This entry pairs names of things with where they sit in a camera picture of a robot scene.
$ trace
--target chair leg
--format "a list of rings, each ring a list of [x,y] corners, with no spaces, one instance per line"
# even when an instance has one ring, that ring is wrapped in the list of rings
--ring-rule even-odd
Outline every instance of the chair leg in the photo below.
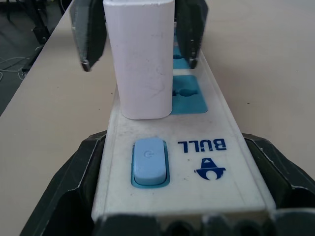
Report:
[[[10,21],[10,0],[6,0],[6,17]]]

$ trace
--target blue socket insert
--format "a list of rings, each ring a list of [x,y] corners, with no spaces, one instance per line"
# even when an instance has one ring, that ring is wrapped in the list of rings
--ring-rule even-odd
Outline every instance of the blue socket insert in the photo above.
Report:
[[[198,114],[208,111],[196,77],[193,75],[173,76],[172,115]]]
[[[173,48],[173,69],[189,69],[187,61],[177,46]]]

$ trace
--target table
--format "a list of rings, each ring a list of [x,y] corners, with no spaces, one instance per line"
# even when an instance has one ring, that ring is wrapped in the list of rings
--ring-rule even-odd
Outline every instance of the table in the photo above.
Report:
[[[269,139],[315,178],[315,5],[207,2],[202,51],[241,131]],[[67,11],[0,117],[1,235],[18,235],[54,173],[107,129],[115,86],[109,40],[84,72]]]

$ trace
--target power strip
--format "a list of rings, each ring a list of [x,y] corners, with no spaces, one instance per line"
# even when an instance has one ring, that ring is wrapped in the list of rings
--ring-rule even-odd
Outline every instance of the power strip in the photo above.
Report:
[[[173,74],[197,78],[208,111],[131,120],[122,115],[116,91],[92,218],[149,214],[163,227],[173,219],[199,227],[202,215],[209,213],[263,217],[275,208],[274,200],[202,52],[196,69],[174,69]],[[150,137],[167,144],[170,183],[137,188],[130,181],[133,145]],[[201,174],[207,162],[222,173]]]

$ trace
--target power switch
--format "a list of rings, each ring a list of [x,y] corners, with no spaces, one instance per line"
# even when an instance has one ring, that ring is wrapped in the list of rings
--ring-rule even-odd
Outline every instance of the power switch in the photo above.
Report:
[[[164,141],[159,138],[139,139],[133,152],[133,176],[139,185],[159,185],[166,180]]]

